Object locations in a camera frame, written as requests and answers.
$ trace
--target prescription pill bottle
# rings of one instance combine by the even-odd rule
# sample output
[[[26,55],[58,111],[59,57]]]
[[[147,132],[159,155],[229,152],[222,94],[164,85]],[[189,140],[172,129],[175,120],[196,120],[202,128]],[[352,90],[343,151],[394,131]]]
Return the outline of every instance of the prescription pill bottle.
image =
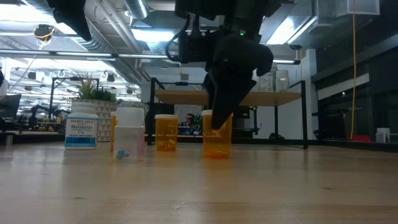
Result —
[[[114,150],[114,127],[116,127],[116,111],[111,112],[111,152]]]
[[[93,108],[73,108],[67,117],[65,149],[95,149],[98,116]]]
[[[178,116],[158,114],[156,120],[156,150],[176,151],[178,134]]]
[[[212,110],[202,111],[203,116],[203,157],[227,159],[231,157],[232,115],[219,130],[211,128]]]

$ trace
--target wooden tabletop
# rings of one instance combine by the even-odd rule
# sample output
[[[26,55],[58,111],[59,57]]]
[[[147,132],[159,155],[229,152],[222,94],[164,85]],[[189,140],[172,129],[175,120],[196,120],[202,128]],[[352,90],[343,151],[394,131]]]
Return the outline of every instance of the wooden tabletop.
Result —
[[[398,223],[398,154],[333,147],[234,146],[228,160],[108,145],[0,147],[1,224]]]
[[[207,105],[208,95],[201,90],[156,90],[155,96],[163,103],[175,105]],[[250,92],[241,106],[281,106],[301,98],[301,93]]]

